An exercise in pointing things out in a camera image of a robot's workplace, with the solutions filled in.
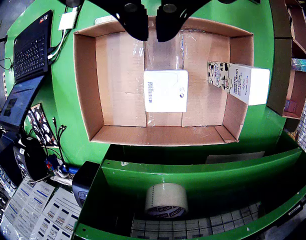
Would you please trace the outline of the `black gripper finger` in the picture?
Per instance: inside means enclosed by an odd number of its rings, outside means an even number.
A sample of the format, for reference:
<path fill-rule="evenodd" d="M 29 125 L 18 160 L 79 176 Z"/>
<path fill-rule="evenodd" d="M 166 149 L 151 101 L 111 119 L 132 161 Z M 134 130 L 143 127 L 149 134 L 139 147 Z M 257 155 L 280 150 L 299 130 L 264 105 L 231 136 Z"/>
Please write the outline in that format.
<path fill-rule="evenodd" d="M 173 39 L 186 20 L 209 0 L 162 0 L 156 11 L 155 27 L 159 42 Z"/>
<path fill-rule="evenodd" d="M 140 0 L 91 0 L 116 18 L 129 35 L 139 41 L 149 37 L 148 13 Z"/>

